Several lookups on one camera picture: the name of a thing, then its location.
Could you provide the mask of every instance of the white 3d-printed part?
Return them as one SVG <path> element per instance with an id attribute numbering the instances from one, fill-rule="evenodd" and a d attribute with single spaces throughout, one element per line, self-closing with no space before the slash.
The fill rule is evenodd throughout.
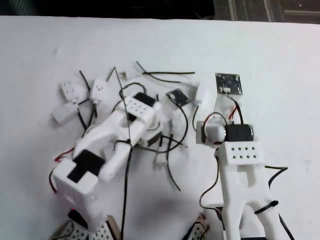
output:
<path id="1" fill-rule="evenodd" d="M 274 199 L 265 176 L 263 156 L 258 142 L 223 142 L 216 150 L 223 195 L 222 219 L 227 240 L 240 240 L 239 225 L 245 205 L 257 211 Z M 248 185 L 241 183 L 238 168 L 246 172 Z M 278 207 L 257 214 L 268 240 L 286 239 Z"/>

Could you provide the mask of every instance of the white surface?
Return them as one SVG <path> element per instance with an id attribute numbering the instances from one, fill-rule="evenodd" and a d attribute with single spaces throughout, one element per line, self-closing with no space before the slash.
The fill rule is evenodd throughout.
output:
<path id="1" fill-rule="evenodd" d="M 320 26 L 1 16 L 0 33 L 3 239 L 46 239 L 66 219 L 48 175 L 56 165 L 53 158 L 73 147 L 83 129 L 77 119 L 63 127 L 52 120 L 53 109 L 65 102 L 59 83 L 81 81 L 79 70 L 87 79 L 104 79 L 113 66 L 141 73 L 136 60 L 148 71 L 195 71 L 189 78 L 207 89 L 198 120 L 214 107 L 215 73 L 240 74 L 244 121 L 256 126 L 265 160 L 289 167 L 271 187 L 280 213 L 296 239 L 319 239 Z M 137 81 L 151 96 L 165 86 L 147 76 Z M 119 86 L 114 77 L 109 83 L 115 104 Z M 179 240 L 198 215 L 199 197 L 211 186 L 217 167 L 213 150 L 194 144 L 191 128 L 187 142 L 189 159 L 179 149 L 170 153 L 182 192 L 165 171 L 153 171 L 153 153 L 133 153 L 126 240 Z M 123 189 L 124 171 L 106 189 L 105 204 L 118 225 Z M 204 203 L 221 201 L 220 186 L 203 198 Z"/>

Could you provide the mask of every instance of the wire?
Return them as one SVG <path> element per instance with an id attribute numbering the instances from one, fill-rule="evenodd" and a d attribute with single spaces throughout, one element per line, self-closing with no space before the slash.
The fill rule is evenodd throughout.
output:
<path id="1" fill-rule="evenodd" d="M 124 197 L 123 197 L 123 209 L 122 209 L 122 222 L 121 222 L 121 232 L 120 240 L 124 240 L 124 230 L 125 230 L 125 220 L 126 220 L 126 208 L 127 208 L 127 194 L 128 194 L 128 177 L 129 177 L 129 168 L 133 152 L 133 147 L 131 146 L 128 161 L 126 162 L 125 175 L 124 175 Z"/>
<path id="2" fill-rule="evenodd" d="M 86 79 L 85 75 L 82 73 L 82 71 L 81 71 L 81 70 L 79 70 L 79 73 L 81 74 L 81 77 L 83 78 L 83 80 L 84 80 L 84 82 L 85 82 L 86 88 L 87 88 L 87 89 L 88 89 L 88 91 L 90 92 L 90 91 L 91 91 L 91 88 L 90 88 L 90 86 L 89 86 L 89 83 L 88 83 L 88 81 L 87 81 L 87 79 Z"/>
<path id="3" fill-rule="evenodd" d="M 225 229 L 225 225 L 224 225 L 224 222 L 223 222 L 223 219 L 222 219 L 222 215 L 221 215 L 221 211 L 216 208 L 216 207 L 207 207 L 207 206 L 203 206 L 202 203 L 201 203 L 201 200 L 202 198 L 204 197 L 204 195 L 207 194 L 207 192 L 209 192 L 211 189 L 213 189 L 217 183 L 218 183 L 218 179 L 219 179 L 219 162 L 218 162 L 218 159 L 216 158 L 216 178 L 215 178 L 215 181 L 213 183 L 213 185 L 211 187 L 209 187 L 207 190 L 205 190 L 201 196 L 200 196 L 200 199 L 199 199 L 199 204 L 200 206 L 203 208 L 203 209 L 209 209 L 209 210 L 214 210 L 219 218 L 219 220 L 222 222 L 222 226 L 223 226 L 223 229 Z"/>
<path id="4" fill-rule="evenodd" d="M 130 86 L 132 86 L 132 85 L 138 85 L 138 86 L 142 87 L 143 93 L 144 93 L 144 94 L 147 94 L 147 89 L 146 89 L 146 87 L 145 87 L 144 85 L 142 85 L 141 83 L 139 83 L 139 82 L 132 82 L 132 83 L 129 83 L 129 84 L 125 85 L 125 86 L 122 88 L 122 91 L 125 90 L 125 89 L 127 89 L 128 87 L 130 87 Z M 121 91 L 121 90 L 119 91 L 119 95 L 120 95 L 120 98 L 123 99 L 123 98 L 124 98 L 124 95 L 121 93 L 122 91 Z"/>
<path id="5" fill-rule="evenodd" d="M 147 129 L 147 131 L 157 130 L 159 127 L 160 127 L 160 122 L 158 122 L 158 125 L 156 127 Z"/>
<path id="6" fill-rule="evenodd" d="M 85 121 L 84 121 L 84 119 L 83 119 L 83 117 L 82 117 L 82 115 L 81 115 L 81 113 L 79 111 L 79 108 L 78 108 L 78 117 L 80 119 L 80 122 L 81 122 L 81 125 L 82 125 L 84 131 L 86 131 L 87 130 L 87 125 L 85 124 Z"/>
<path id="7" fill-rule="evenodd" d="M 61 159 L 64 157 L 64 155 L 68 154 L 68 153 L 71 153 L 75 148 L 71 148 L 69 149 L 68 151 L 65 151 L 63 153 L 60 153 L 55 159 L 54 161 L 57 162 L 57 163 L 60 163 L 61 162 Z"/>
<path id="8" fill-rule="evenodd" d="M 121 92 L 121 94 L 122 94 L 122 96 L 123 96 L 123 95 L 124 95 L 124 91 L 123 91 L 122 84 L 121 84 L 121 81 L 120 81 L 120 78 L 119 78 L 119 75 L 118 75 L 117 68 L 114 67 L 114 70 L 115 70 L 116 78 L 118 79 L 118 82 L 119 82 L 119 85 L 120 85 L 120 92 Z M 125 100 L 125 98 L 123 98 L 123 103 L 124 103 L 124 110 L 125 110 L 125 114 L 126 114 L 126 121 L 127 121 L 127 123 L 128 123 L 129 139 L 130 139 L 130 141 L 131 141 L 130 120 L 129 120 L 129 114 L 128 114 L 128 110 L 127 110 L 127 105 L 126 105 L 126 100 Z"/>
<path id="9" fill-rule="evenodd" d="M 87 99 L 85 99 L 85 100 L 83 100 L 83 101 L 79 102 L 79 103 L 78 103 L 78 105 L 82 105 L 82 104 L 84 104 L 85 102 L 88 102 L 89 100 L 90 100 L 90 98 L 87 98 Z"/>
<path id="10" fill-rule="evenodd" d="M 106 78 L 106 82 L 109 82 L 109 79 L 111 78 L 112 73 L 114 72 L 114 70 L 115 70 L 115 67 L 112 68 L 111 72 L 109 73 L 108 77 Z"/>
<path id="11" fill-rule="evenodd" d="M 226 97 L 227 97 L 228 99 L 230 99 L 230 100 L 232 100 L 232 101 L 234 102 L 234 104 L 235 104 L 235 106 L 236 106 L 236 109 L 237 109 L 237 111 L 238 111 L 238 113 L 239 113 L 240 123 L 241 123 L 241 124 L 244 124 L 244 118 L 243 118 L 243 116 L 242 116 L 242 112 L 241 112 L 241 109 L 240 109 L 240 106 L 239 106 L 238 102 L 237 102 L 236 100 L 234 100 L 232 97 L 230 97 L 228 93 L 225 93 L 225 95 L 226 95 Z"/>
<path id="12" fill-rule="evenodd" d="M 143 149 L 143 150 L 147 150 L 147 151 L 150 151 L 150 152 L 154 152 L 154 153 L 157 153 L 157 154 L 166 154 L 167 152 L 170 152 L 173 149 L 177 148 L 184 141 L 184 139 L 186 138 L 186 135 L 188 133 L 188 128 L 189 128 L 187 115 L 186 115 L 185 111 L 182 109 L 181 106 L 179 106 L 176 102 L 174 102 L 169 96 L 168 96 L 168 98 L 170 99 L 170 101 L 174 105 L 176 105 L 181 110 L 181 112 L 182 112 L 182 114 L 183 114 L 183 116 L 185 118 L 186 126 L 185 126 L 185 131 L 184 131 L 184 134 L 183 134 L 181 140 L 176 145 L 174 145 L 173 147 L 167 149 L 166 151 L 158 151 L 158 150 L 155 150 L 155 149 L 152 149 L 152 148 L 139 146 L 139 145 L 136 146 L 137 148 L 140 148 L 140 149 Z"/>
<path id="13" fill-rule="evenodd" d="M 167 146 L 168 149 L 169 149 L 170 146 L 171 146 L 172 137 L 173 137 L 173 134 L 171 133 L 171 134 L 170 134 L 170 137 L 169 137 L 169 143 L 168 143 L 168 146 Z M 175 187 L 181 192 L 181 189 L 180 189 L 180 187 L 178 186 L 178 184 L 176 183 L 176 181 L 175 181 L 175 179 L 174 179 L 174 176 L 172 175 L 171 170 L 170 170 L 170 165 L 169 165 L 169 152 L 166 153 L 165 158 L 166 158 L 166 161 L 167 161 L 167 168 L 168 168 L 169 176 L 170 176 L 173 184 L 175 185 Z"/>
<path id="14" fill-rule="evenodd" d="M 55 186 L 51 180 L 51 176 L 52 176 L 52 173 L 54 172 L 54 170 L 55 169 L 52 169 L 51 172 L 49 173 L 49 184 L 50 184 L 50 187 L 51 187 L 52 191 L 54 192 L 54 194 L 57 194 L 57 189 L 55 188 Z"/>
<path id="15" fill-rule="evenodd" d="M 279 169 L 279 168 L 277 168 L 277 167 L 271 167 L 271 166 L 266 166 L 266 167 L 269 168 L 269 169 Z M 276 172 L 276 173 L 269 179 L 269 181 L 268 181 L 269 188 L 270 188 L 272 182 L 276 179 L 276 177 L 278 177 L 280 174 L 282 174 L 282 173 L 283 173 L 284 171 L 286 171 L 286 170 L 288 170 L 288 168 L 285 166 L 285 167 L 281 168 L 280 171 Z"/>
<path id="16" fill-rule="evenodd" d="M 201 234 L 200 240 L 202 240 L 202 238 L 205 236 L 205 234 L 208 232 L 208 230 L 209 230 L 209 226 L 207 226 L 206 230 Z"/>
<path id="17" fill-rule="evenodd" d="M 196 114 L 198 112 L 198 108 L 199 108 L 199 105 L 196 106 L 195 110 L 194 110 L 194 113 L 193 113 L 193 116 L 192 116 L 192 128 L 195 132 L 197 132 L 197 129 L 196 129 L 196 126 L 195 126 L 195 118 L 196 118 Z"/>
<path id="18" fill-rule="evenodd" d="M 187 71 L 187 72 L 175 72 L 175 71 L 145 71 L 142 74 L 172 74 L 172 75 L 187 75 L 187 74 L 195 74 L 195 71 Z"/>
<path id="19" fill-rule="evenodd" d="M 268 182 L 269 188 L 271 187 L 272 182 L 276 179 L 276 177 L 278 177 L 280 174 L 282 174 L 284 171 L 286 171 L 288 169 L 288 167 L 284 166 L 264 166 L 267 169 L 280 169 L 280 171 L 276 172 L 270 179 Z M 295 240 L 294 236 L 292 235 L 291 231 L 289 230 L 287 224 L 285 223 L 284 219 L 281 217 L 281 215 L 279 214 L 279 219 L 280 219 L 280 223 L 282 225 L 282 227 L 284 228 L 286 234 L 289 236 L 289 238 L 291 240 Z"/>
<path id="20" fill-rule="evenodd" d="M 71 223 L 71 228 L 72 230 L 67 234 L 67 235 L 64 235 L 64 236 L 56 236 L 56 237 L 52 237 L 50 238 L 49 240 L 58 240 L 58 239 L 63 239 L 63 238 L 67 238 L 67 237 L 70 237 L 71 234 L 74 232 L 75 230 L 75 225 L 74 225 L 74 222 L 72 220 L 69 220 L 68 224 Z"/>
<path id="21" fill-rule="evenodd" d="M 154 79 L 156 79 L 156 80 L 158 80 L 158 81 L 161 81 L 161 82 L 173 83 L 173 84 L 182 84 L 181 81 L 170 81 L 170 80 L 164 80 L 164 79 L 155 77 L 155 76 L 153 76 L 152 74 L 148 73 L 148 72 L 141 66 L 141 64 L 140 64 L 138 61 L 136 61 L 136 63 L 137 63 L 137 64 L 139 65 L 139 67 L 143 70 L 143 73 L 142 73 L 142 74 L 146 74 L 146 75 L 148 75 L 148 76 L 150 76 L 150 77 L 152 77 L 152 78 L 154 78 Z"/>

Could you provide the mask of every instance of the cable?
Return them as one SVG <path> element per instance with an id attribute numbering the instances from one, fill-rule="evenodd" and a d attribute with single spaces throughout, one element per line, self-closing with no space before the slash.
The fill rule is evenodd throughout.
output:
<path id="1" fill-rule="evenodd" d="M 60 163 L 61 162 L 61 159 L 64 157 L 64 155 L 68 154 L 68 153 L 71 153 L 75 148 L 71 148 L 69 149 L 68 151 L 65 151 L 63 153 L 60 153 L 55 159 L 54 161 L 57 162 L 57 163 Z"/>
<path id="2" fill-rule="evenodd" d="M 271 166 L 267 166 L 267 168 L 269 169 L 278 169 L 278 168 L 275 168 L 275 167 L 271 167 Z M 269 188 L 272 184 L 272 182 L 276 179 L 276 177 L 278 177 L 280 174 L 282 174 L 284 171 L 288 170 L 288 168 L 285 166 L 283 167 L 280 171 L 276 172 L 268 181 L 268 185 L 269 185 Z"/>
<path id="3" fill-rule="evenodd" d="M 81 113 L 79 111 L 79 108 L 78 108 L 78 117 L 80 119 L 80 122 L 81 122 L 81 125 L 82 125 L 84 131 L 86 131 L 87 130 L 87 125 L 85 124 L 85 121 L 84 121 L 84 119 L 83 119 L 83 117 L 82 117 L 82 115 L 81 115 Z"/>
<path id="4" fill-rule="evenodd" d="M 158 125 L 156 127 L 147 129 L 147 131 L 157 130 L 159 127 L 160 127 L 160 122 L 158 122 Z"/>
<path id="5" fill-rule="evenodd" d="M 106 78 L 106 82 L 109 82 L 109 79 L 111 78 L 112 73 L 114 72 L 114 70 L 115 70 L 115 67 L 112 68 L 111 72 L 109 73 L 108 77 Z"/>
<path id="6" fill-rule="evenodd" d="M 119 85 L 120 85 L 120 92 L 121 92 L 121 94 L 122 94 L 122 96 L 123 96 L 123 95 L 124 95 L 124 91 L 123 91 L 122 84 L 121 84 L 121 81 L 120 81 L 120 78 L 119 78 L 119 75 L 118 75 L 117 68 L 114 67 L 114 70 L 115 70 L 116 78 L 118 79 L 118 82 L 119 82 Z M 124 103 L 124 110 L 125 110 L 125 114 L 126 114 L 126 121 L 127 121 L 127 123 L 128 123 L 129 139 L 130 139 L 130 141 L 131 141 L 130 120 L 129 120 L 129 114 L 128 114 L 127 104 L 126 104 L 125 98 L 123 98 L 123 103 Z"/>
<path id="7" fill-rule="evenodd" d="M 284 171 L 288 169 L 288 167 L 280 167 L 280 166 L 264 166 L 267 169 L 280 169 L 280 171 L 276 172 L 268 181 L 269 188 L 271 187 L 272 182 L 275 180 L 276 177 L 278 177 L 280 174 L 282 174 Z M 282 227 L 284 228 L 286 234 L 289 236 L 291 240 L 295 240 L 294 236 L 292 235 L 291 231 L 289 230 L 287 224 L 285 223 L 284 219 L 279 214 L 279 219 Z"/>
<path id="8" fill-rule="evenodd" d="M 52 169 L 51 172 L 49 173 L 49 184 L 50 184 L 50 187 L 51 187 L 52 191 L 54 192 L 54 194 L 57 194 L 57 189 L 55 188 L 55 186 L 51 180 L 51 176 L 52 176 L 52 173 L 54 172 L 54 170 L 55 169 Z"/>
<path id="9" fill-rule="evenodd" d="M 131 146 L 128 161 L 126 162 L 125 175 L 124 175 L 124 197 L 123 197 L 123 209 L 122 209 L 122 222 L 121 222 L 121 232 L 120 240 L 124 240 L 124 230 L 125 230 L 125 219 L 126 219 L 126 208 L 127 208 L 127 194 L 128 194 L 128 177 L 129 177 L 129 168 L 133 152 L 133 147 Z"/>
<path id="10" fill-rule="evenodd" d="M 141 66 L 141 64 L 140 64 L 138 61 L 136 61 L 136 63 L 137 63 L 137 64 L 139 65 L 139 67 L 143 70 L 143 73 L 142 73 L 142 74 L 146 74 L 146 75 L 148 75 L 148 76 L 150 76 L 150 77 L 152 77 L 152 78 L 154 78 L 154 79 L 156 79 L 156 80 L 158 80 L 158 81 L 161 81 L 161 82 L 172 83 L 172 84 L 182 84 L 181 81 L 170 81 L 170 80 L 164 80 L 164 79 L 155 77 L 155 76 L 153 76 L 152 74 L 148 73 L 148 72 Z"/>
<path id="11" fill-rule="evenodd" d="M 141 83 L 139 83 L 139 82 L 132 82 L 132 83 L 129 83 L 129 84 L 125 85 L 125 86 L 122 88 L 122 91 L 125 90 L 125 89 L 127 89 L 128 87 L 130 87 L 130 86 L 132 86 L 132 85 L 138 85 L 138 86 L 142 87 L 143 93 L 144 93 L 144 94 L 147 94 L 147 89 L 146 89 L 146 87 L 145 87 L 144 85 L 142 85 Z M 124 98 L 124 95 L 121 93 L 121 90 L 119 91 L 119 95 L 120 95 L 120 98 L 122 98 L 122 99 Z"/>
<path id="12" fill-rule="evenodd" d="M 182 114 L 183 114 L 183 116 L 184 116 L 184 118 L 185 118 L 186 126 L 185 126 L 185 131 L 184 131 L 184 134 L 183 134 L 181 140 L 180 140 L 176 145 L 174 145 L 173 147 L 167 149 L 166 151 L 158 151 L 158 150 L 155 150 L 155 149 L 152 149 L 152 148 L 148 148 L 148 147 L 144 147 L 144 146 L 139 146 L 139 145 L 136 146 L 137 148 L 140 148 L 140 149 L 143 149 L 143 150 L 147 150 L 147 151 L 150 151 L 150 152 L 154 152 L 154 153 L 157 153 L 157 154 L 165 154 L 165 153 L 170 152 L 170 151 L 172 151 L 173 149 L 177 148 L 177 147 L 184 141 L 184 139 L 185 139 L 185 137 L 186 137 L 186 135 L 187 135 L 187 133 L 188 133 L 188 128 L 189 128 L 189 125 L 188 125 L 188 117 L 187 117 L 185 111 L 182 109 L 181 106 L 179 106 L 177 103 L 175 103 L 169 96 L 168 96 L 168 98 L 170 99 L 170 101 L 171 101 L 174 105 L 176 105 L 176 106 L 181 110 L 181 112 L 182 112 Z"/>
<path id="13" fill-rule="evenodd" d="M 67 238 L 67 237 L 70 237 L 71 234 L 74 232 L 75 230 L 75 225 L 74 225 L 74 222 L 72 220 L 69 220 L 69 223 L 71 223 L 71 228 L 72 230 L 70 231 L 70 233 L 68 233 L 67 235 L 64 235 L 64 236 L 56 236 L 56 237 L 52 237 L 50 238 L 49 240 L 58 240 L 58 239 L 63 239 L 63 238 Z"/>
<path id="14" fill-rule="evenodd" d="M 222 226 L 223 226 L 223 230 L 225 229 L 225 225 L 224 225 L 224 222 L 223 222 L 223 219 L 222 219 L 222 215 L 221 215 L 221 211 L 216 208 L 216 207 L 207 207 L 207 206 L 203 206 L 202 203 L 201 203 L 201 200 L 202 198 L 204 197 L 204 195 L 206 195 L 207 192 L 209 192 L 211 189 L 213 189 L 217 183 L 218 183 L 218 179 L 219 179 L 219 162 L 218 162 L 218 159 L 216 158 L 216 178 L 215 178 L 215 181 L 213 183 L 213 185 L 211 187 L 209 187 L 207 190 L 205 190 L 201 196 L 200 196 L 200 199 L 199 199 L 199 204 L 200 206 L 203 208 L 203 209 L 209 209 L 209 210 L 214 210 L 219 218 L 219 220 L 222 222 Z"/>
<path id="15" fill-rule="evenodd" d="M 193 130 L 195 132 L 197 132 L 197 129 L 195 127 L 195 118 L 196 118 L 196 114 L 198 112 L 198 108 L 199 108 L 199 105 L 196 106 L 195 110 L 194 110 L 194 113 L 193 113 L 193 116 L 192 116 L 192 127 L 193 127 Z"/>
<path id="16" fill-rule="evenodd" d="M 173 137 L 173 134 L 171 133 L 171 134 L 170 134 L 170 137 L 169 137 L 168 146 L 167 146 L 168 149 L 169 149 L 170 146 L 171 146 L 172 137 Z M 175 187 L 181 192 L 181 189 L 180 189 L 180 187 L 178 186 L 178 184 L 176 183 L 176 181 L 175 181 L 175 179 L 174 179 L 174 176 L 172 175 L 171 170 L 170 170 L 170 165 L 169 165 L 169 152 L 166 153 L 165 158 L 166 158 L 166 161 L 167 161 L 167 168 L 168 168 L 169 176 L 170 176 L 173 184 L 175 185 Z"/>
<path id="17" fill-rule="evenodd" d="M 87 79 L 86 79 L 85 75 L 82 73 L 82 71 L 81 71 L 81 70 L 79 70 L 79 73 L 81 74 L 81 77 L 83 78 L 83 80 L 84 80 L 84 82 L 85 82 L 86 88 L 87 88 L 87 89 L 88 89 L 88 91 L 90 92 L 90 91 L 91 91 L 91 88 L 90 88 L 90 86 L 89 86 L 89 83 L 88 83 L 88 81 L 87 81 Z"/>
<path id="18" fill-rule="evenodd" d="M 145 71 L 142 74 L 172 74 L 172 75 L 186 75 L 186 74 L 195 74 L 195 71 L 187 71 L 187 72 L 175 72 L 175 71 Z"/>
<path id="19" fill-rule="evenodd" d="M 209 230 L 209 226 L 207 226 L 206 230 L 201 234 L 200 240 L 202 240 L 202 238 L 205 236 L 205 234 L 208 232 L 208 230 Z"/>
<path id="20" fill-rule="evenodd" d="M 235 104 L 235 106 L 236 106 L 236 109 L 237 109 L 237 111 L 238 111 L 238 113 L 239 113 L 240 123 L 241 123 L 241 124 L 244 124 L 244 118 L 243 118 L 243 116 L 242 116 L 242 112 L 241 112 L 241 109 L 240 109 L 240 106 L 239 106 L 238 102 L 237 102 L 236 100 L 234 100 L 232 97 L 230 97 L 228 93 L 225 93 L 225 95 L 226 95 L 226 97 L 227 97 L 228 99 L 230 99 L 230 100 L 232 100 L 232 101 L 234 102 L 234 104 Z"/>
<path id="21" fill-rule="evenodd" d="M 90 98 L 87 98 L 87 99 L 85 99 L 85 100 L 83 100 L 83 101 L 79 102 L 79 103 L 78 103 L 78 105 L 82 105 L 82 104 L 84 104 L 85 102 L 88 102 L 89 100 L 90 100 Z"/>

